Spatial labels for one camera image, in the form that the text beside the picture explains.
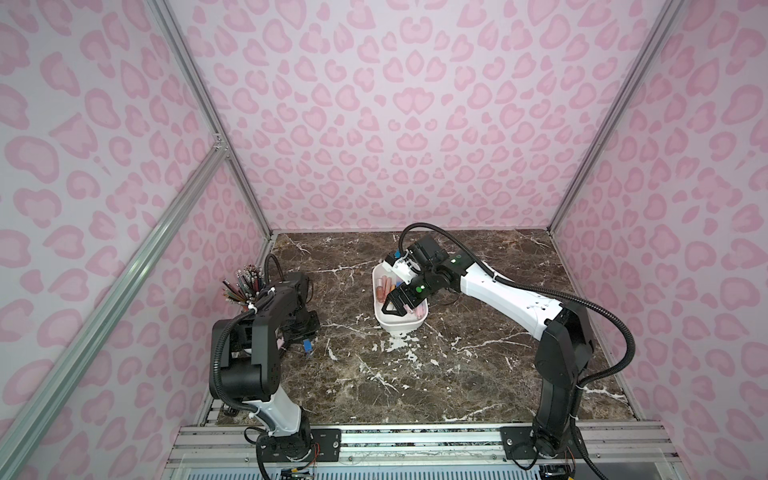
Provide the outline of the white storage box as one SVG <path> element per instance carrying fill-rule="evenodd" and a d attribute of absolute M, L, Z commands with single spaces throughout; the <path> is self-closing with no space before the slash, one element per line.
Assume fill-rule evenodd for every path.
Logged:
<path fill-rule="evenodd" d="M 427 301 L 411 307 L 400 289 L 403 280 L 386 262 L 373 269 L 372 283 L 375 318 L 386 332 L 401 337 L 423 325 L 429 313 Z"/>

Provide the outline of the pink lip gloss tube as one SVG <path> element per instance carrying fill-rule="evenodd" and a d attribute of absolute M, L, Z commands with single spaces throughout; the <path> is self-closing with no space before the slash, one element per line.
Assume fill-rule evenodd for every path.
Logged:
<path fill-rule="evenodd" d="M 386 283 L 381 280 L 379 284 L 376 286 L 376 300 L 383 304 L 386 301 L 386 297 L 388 295 L 389 289 L 386 285 Z"/>

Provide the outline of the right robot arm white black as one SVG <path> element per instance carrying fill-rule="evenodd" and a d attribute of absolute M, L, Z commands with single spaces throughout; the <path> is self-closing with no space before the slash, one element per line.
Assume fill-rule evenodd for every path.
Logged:
<path fill-rule="evenodd" d="M 515 323 L 537 343 L 534 367 L 541 377 L 539 406 L 524 453 L 553 458 L 572 437 L 581 396 L 578 382 L 594 355 L 594 334 L 583 304 L 560 292 L 516 287 L 474 253 L 454 253 L 431 235 L 389 253 L 372 271 L 374 306 L 381 323 L 422 322 L 429 300 L 452 291 L 480 301 Z"/>

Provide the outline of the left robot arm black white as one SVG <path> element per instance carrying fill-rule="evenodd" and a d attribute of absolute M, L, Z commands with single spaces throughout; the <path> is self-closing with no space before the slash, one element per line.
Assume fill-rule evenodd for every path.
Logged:
<path fill-rule="evenodd" d="M 303 462 L 314 452 L 307 414 L 280 385 L 282 348 L 319 329 L 309 296 L 310 278 L 289 272 L 264 286 L 244 312 L 212 327 L 209 391 L 264 424 L 252 442 L 275 459 Z"/>

